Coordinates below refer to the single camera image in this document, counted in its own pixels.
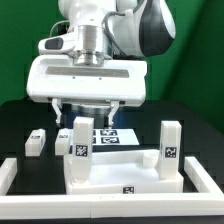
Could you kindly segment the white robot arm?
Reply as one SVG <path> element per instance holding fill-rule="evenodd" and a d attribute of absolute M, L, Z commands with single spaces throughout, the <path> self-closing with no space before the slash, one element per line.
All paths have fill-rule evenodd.
<path fill-rule="evenodd" d="M 38 44 L 27 93 L 51 103 L 56 122 L 64 104 L 110 110 L 138 107 L 146 97 L 145 57 L 172 45 L 176 28 L 165 0 L 58 0 L 69 27 Z"/>

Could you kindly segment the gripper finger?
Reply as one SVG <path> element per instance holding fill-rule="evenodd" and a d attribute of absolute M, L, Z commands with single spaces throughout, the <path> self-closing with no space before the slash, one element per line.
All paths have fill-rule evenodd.
<path fill-rule="evenodd" d="M 108 128 L 113 127 L 113 117 L 115 116 L 118 109 L 119 109 L 119 102 L 118 101 L 112 101 L 110 103 L 110 112 L 107 116 L 107 127 Z"/>
<path fill-rule="evenodd" d="M 62 112 L 61 112 L 62 103 L 61 103 L 61 100 L 53 98 L 51 105 L 56 114 L 56 124 L 58 127 L 61 127 L 62 126 Z"/>

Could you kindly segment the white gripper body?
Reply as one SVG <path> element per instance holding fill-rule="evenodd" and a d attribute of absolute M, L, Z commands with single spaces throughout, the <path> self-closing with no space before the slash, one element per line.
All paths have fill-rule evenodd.
<path fill-rule="evenodd" d="M 32 63 L 27 93 L 35 102 L 138 107 L 146 97 L 147 63 L 105 60 L 102 67 L 74 66 L 67 55 L 41 55 Z"/>

